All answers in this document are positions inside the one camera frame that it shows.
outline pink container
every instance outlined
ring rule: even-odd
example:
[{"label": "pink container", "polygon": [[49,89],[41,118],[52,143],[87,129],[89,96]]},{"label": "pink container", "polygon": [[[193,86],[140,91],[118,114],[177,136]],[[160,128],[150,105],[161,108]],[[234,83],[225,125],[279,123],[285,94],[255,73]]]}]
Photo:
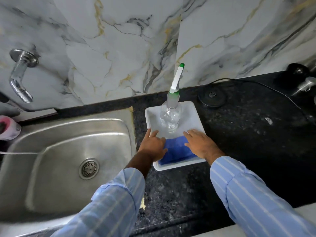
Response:
[{"label": "pink container", "polygon": [[5,129],[0,134],[2,141],[12,140],[21,133],[21,126],[8,116],[0,116],[0,123],[5,124]]}]

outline spray bottle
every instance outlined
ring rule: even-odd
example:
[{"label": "spray bottle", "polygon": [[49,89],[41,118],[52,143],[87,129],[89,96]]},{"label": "spray bottle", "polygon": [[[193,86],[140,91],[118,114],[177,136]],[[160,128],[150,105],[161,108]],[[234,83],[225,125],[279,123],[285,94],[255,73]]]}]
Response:
[{"label": "spray bottle", "polygon": [[161,105],[160,120],[170,133],[176,131],[181,117],[182,107],[179,103],[179,81],[183,68],[184,63],[181,63],[173,78],[170,91],[167,95],[167,101]]}]

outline plastic tray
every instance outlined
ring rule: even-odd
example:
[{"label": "plastic tray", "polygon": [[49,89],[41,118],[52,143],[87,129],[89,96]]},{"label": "plastic tray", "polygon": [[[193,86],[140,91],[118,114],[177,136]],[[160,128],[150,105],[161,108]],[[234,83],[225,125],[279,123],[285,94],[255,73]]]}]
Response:
[{"label": "plastic tray", "polygon": [[[193,102],[184,101],[184,102],[180,102],[180,105],[182,106],[182,114],[179,120],[179,127],[175,132],[169,133],[168,130],[164,126],[161,125],[161,122],[160,122],[161,106],[149,107],[145,110],[147,128],[152,128],[153,131],[159,130],[157,137],[165,137],[166,139],[173,139],[173,138],[182,136],[183,132],[189,129],[197,129],[205,133],[201,120],[199,118],[199,115],[197,113],[197,110],[195,109]],[[177,163],[165,164],[165,165],[160,165],[157,161],[157,162],[154,162],[154,168],[158,171],[161,171],[161,170],[168,170],[168,169],[181,167],[181,166],[187,166],[187,165],[191,165],[195,163],[200,163],[204,161],[205,161],[204,159],[201,159],[198,157],[194,157],[188,160],[183,160]]]}]

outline sink drain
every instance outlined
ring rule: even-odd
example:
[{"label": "sink drain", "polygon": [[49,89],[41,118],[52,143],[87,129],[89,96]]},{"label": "sink drain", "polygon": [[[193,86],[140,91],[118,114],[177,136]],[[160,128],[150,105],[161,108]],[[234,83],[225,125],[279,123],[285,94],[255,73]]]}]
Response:
[{"label": "sink drain", "polygon": [[88,158],[81,163],[79,167],[79,176],[81,179],[91,179],[99,171],[99,163],[94,158]]}]

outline sink basin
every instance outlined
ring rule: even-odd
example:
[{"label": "sink basin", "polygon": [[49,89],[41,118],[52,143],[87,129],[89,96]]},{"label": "sink basin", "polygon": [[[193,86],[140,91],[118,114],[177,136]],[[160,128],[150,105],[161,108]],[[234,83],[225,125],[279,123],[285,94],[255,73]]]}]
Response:
[{"label": "sink basin", "polygon": [[[8,151],[38,154],[3,158],[0,236],[60,226],[135,155],[132,112],[124,109],[25,126]],[[8,230],[12,225],[14,233]]]}]

